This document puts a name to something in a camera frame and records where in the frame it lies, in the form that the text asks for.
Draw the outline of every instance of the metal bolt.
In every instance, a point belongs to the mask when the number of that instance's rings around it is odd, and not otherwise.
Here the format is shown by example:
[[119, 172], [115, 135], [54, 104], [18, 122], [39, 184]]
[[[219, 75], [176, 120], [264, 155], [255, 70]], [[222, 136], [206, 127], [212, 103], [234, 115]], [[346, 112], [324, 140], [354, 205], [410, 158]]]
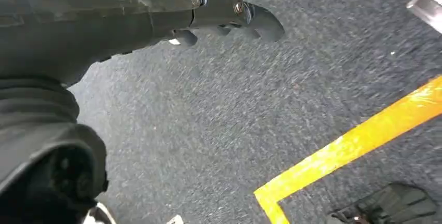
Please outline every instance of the metal bolt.
[[200, 7], [203, 4], [204, 0], [192, 0], [192, 4], [195, 7]]
[[244, 3], [237, 2], [234, 6], [234, 10], [236, 14], [241, 14], [244, 11]]

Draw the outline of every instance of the yellow floor marking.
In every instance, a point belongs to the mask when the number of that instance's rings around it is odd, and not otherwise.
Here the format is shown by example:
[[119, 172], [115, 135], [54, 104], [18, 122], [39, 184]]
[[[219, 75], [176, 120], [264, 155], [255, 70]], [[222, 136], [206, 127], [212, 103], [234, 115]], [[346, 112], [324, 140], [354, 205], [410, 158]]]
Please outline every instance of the yellow floor marking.
[[256, 199], [272, 224], [287, 224], [279, 201], [439, 114], [442, 76], [273, 178], [254, 192]]

